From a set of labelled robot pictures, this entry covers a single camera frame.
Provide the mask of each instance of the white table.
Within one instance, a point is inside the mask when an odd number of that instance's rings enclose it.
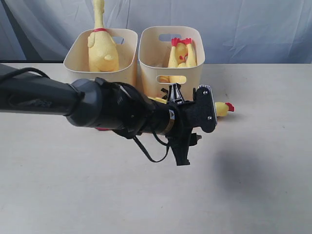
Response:
[[[14,64],[30,65],[66,81],[62,64]],[[312,65],[205,65],[201,83],[236,112],[198,130],[190,166],[64,117],[1,113],[0,233],[311,234]]]

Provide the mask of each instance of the white backdrop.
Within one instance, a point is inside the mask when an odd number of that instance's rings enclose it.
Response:
[[[93,28],[92,0],[5,0],[44,59],[67,54]],[[207,63],[310,63],[312,0],[106,0],[107,27],[200,31]]]

